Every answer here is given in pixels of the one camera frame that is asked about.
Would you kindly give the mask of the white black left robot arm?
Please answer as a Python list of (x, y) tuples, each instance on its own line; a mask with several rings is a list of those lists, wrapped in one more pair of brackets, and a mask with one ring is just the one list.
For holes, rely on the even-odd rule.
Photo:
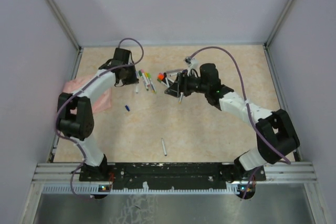
[(132, 52), (116, 48), (113, 57), (101, 65), (84, 85), (72, 93), (59, 95), (56, 132), (79, 148), (83, 155), (83, 168), (98, 180), (108, 177), (109, 167), (93, 136), (93, 104), (119, 83), (127, 86), (138, 82)]

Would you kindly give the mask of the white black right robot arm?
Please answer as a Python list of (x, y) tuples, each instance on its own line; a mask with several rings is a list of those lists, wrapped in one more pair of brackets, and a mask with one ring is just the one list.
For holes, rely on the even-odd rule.
[(163, 74), (165, 94), (181, 100), (192, 93), (203, 94), (207, 102), (220, 111), (230, 113), (256, 132), (257, 146), (234, 160), (235, 175), (248, 179), (253, 170), (265, 164), (275, 164), (296, 150), (300, 141), (289, 114), (279, 109), (271, 111), (241, 97), (222, 84), (215, 64), (205, 63), (199, 71), (182, 69)]

